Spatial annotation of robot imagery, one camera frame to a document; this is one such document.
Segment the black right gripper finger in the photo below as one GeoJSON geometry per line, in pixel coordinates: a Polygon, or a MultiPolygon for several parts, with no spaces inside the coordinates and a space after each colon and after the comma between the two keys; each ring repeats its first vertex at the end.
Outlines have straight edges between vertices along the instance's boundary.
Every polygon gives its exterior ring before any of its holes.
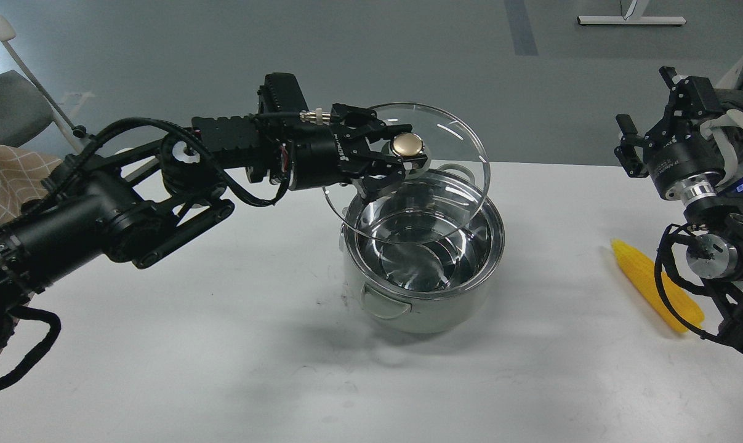
{"type": "Polygon", "coordinates": [[[680,76],[671,66],[659,67],[659,75],[670,89],[659,127],[664,134],[689,131],[698,123],[721,117],[724,109],[708,78],[680,76]]]}
{"type": "Polygon", "coordinates": [[[630,115],[618,113],[615,119],[621,134],[619,145],[615,148],[615,155],[620,166],[625,169],[630,178],[648,177],[649,172],[639,157],[637,148],[647,148],[649,140],[639,135],[630,115]]]}

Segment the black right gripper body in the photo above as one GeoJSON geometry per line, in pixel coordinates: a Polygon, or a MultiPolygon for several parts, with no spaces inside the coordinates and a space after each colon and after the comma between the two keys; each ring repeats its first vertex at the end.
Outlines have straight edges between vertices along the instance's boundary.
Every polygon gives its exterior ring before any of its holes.
{"type": "Polygon", "coordinates": [[[722,154],[694,128],[690,118],[668,114],[645,134],[647,171],[663,200],[717,196],[724,177],[722,154]]]}

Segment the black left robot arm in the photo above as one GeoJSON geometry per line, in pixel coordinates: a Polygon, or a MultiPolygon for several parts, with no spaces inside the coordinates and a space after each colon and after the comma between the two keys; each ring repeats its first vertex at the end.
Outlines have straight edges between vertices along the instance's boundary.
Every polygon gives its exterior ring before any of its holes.
{"type": "Polygon", "coordinates": [[[270,73],[259,110],[192,118],[191,126],[124,118],[90,138],[42,180],[44,198],[0,225],[0,350],[19,320],[48,325],[44,338],[0,377],[27,375],[52,348],[59,317],[31,297],[98,255],[146,269],[224,221],[235,204],[269,207],[287,191],[353,185],[368,204],[427,168],[410,124],[336,103],[309,110],[295,76],[270,73]]]}

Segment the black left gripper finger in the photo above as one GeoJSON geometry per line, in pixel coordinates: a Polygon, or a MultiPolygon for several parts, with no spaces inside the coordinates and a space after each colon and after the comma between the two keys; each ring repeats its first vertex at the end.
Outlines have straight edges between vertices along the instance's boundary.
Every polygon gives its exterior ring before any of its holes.
{"type": "Polygon", "coordinates": [[[375,201],[396,191],[405,180],[425,172],[428,155],[398,157],[384,154],[352,154],[347,160],[347,182],[363,201],[375,201]]]}
{"type": "Polygon", "coordinates": [[[329,131],[334,146],[343,148],[361,138],[368,143],[392,140],[397,135],[410,134],[412,125],[387,124],[374,109],[335,103],[330,110],[329,131]]]}

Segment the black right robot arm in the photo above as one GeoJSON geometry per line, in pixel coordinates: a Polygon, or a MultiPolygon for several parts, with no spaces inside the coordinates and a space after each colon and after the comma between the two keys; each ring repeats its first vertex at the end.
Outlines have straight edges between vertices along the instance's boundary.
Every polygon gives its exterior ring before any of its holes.
{"type": "Polygon", "coordinates": [[[703,340],[743,355],[743,177],[725,129],[743,131],[743,110],[725,109],[708,78],[682,76],[662,66],[669,88],[664,114],[644,135],[631,117],[616,116],[615,155],[631,178],[649,177],[663,200],[683,204],[685,222],[664,230],[656,250],[656,293],[669,315],[703,340]],[[679,314],[664,276],[688,292],[712,299],[722,316],[710,333],[679,314]]]}

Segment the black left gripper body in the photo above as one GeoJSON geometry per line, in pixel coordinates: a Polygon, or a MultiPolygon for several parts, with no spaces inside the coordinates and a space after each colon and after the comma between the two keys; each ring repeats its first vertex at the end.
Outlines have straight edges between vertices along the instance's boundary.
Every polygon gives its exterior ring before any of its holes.
{"type": "Polygon", "coordinates": [[[329,126],[296,124],[291,129],[291,142],[293,191],[348,183],[340,170],[339,148],[329,126]]]}

